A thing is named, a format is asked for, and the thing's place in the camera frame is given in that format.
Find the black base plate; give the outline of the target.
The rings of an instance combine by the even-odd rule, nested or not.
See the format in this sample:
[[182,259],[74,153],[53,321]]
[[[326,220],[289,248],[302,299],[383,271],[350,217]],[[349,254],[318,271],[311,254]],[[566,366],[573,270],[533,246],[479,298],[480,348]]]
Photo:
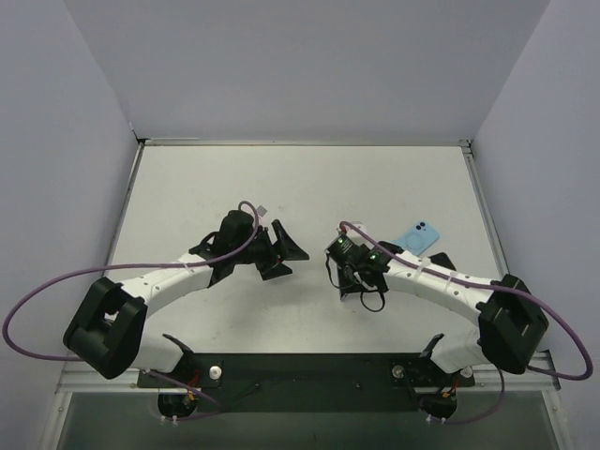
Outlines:
[[140,373],[140,388],[158,389],[166,414],[403,413],[419,393],[472,387],[418,352],[200,353],[166,378]]

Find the aluminium front rail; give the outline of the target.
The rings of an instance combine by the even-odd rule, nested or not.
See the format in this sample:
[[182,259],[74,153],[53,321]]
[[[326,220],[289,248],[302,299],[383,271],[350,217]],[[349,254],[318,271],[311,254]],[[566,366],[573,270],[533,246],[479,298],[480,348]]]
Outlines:
[[113,379],[106,379],[89,364],[65,362],[56,385],[61,394],[124,394],[138,390],[139,371],[127,369]]

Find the light blue phone case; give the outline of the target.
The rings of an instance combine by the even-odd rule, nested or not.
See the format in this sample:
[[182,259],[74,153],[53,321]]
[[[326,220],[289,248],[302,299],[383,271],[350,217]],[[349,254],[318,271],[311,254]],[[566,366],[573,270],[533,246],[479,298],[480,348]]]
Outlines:
[[392,243],[415,256],[424,254],[440,239],[440,233],[427,221],[419,220]]

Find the phone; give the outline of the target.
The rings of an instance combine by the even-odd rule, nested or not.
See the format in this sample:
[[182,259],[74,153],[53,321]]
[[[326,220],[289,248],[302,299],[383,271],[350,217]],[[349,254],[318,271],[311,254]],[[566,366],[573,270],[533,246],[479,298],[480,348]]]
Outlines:
[[439,252],[428,256],[432,269],[437,272],[442,270],[456,271],[456,267],[451,262],[450,258],[445,252]]

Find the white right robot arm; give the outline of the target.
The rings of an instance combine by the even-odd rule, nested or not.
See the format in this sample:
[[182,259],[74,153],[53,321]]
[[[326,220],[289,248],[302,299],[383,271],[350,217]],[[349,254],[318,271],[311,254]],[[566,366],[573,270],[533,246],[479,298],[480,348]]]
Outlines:
[[469,321],[471,330],[436,337],[426,350],[426,357],[444,373],[491,364],[522,374],[548,329],[542,309],[522,296],[527,289],[517,277],[470,277],[391,243],[358,245],[346,233],[325,254],[350,288],[411,294]]

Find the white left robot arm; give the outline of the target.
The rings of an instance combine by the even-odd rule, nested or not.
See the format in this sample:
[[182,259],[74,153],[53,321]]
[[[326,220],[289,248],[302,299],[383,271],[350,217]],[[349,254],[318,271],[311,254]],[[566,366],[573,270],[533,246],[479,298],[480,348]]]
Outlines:
[[145,321],[174,301],[209,289],[238,265],[253,265],[262,280],[288,276],[288,261],[308,254],[279,220],[268,227],[254,216],[232,210],[220,227],[166,267],[123,281],[97,279],[63,336],[65,346],[110,380],[129,368],[154,370],[171,385],[191,377],[194,352],[169,334],[146,337]]

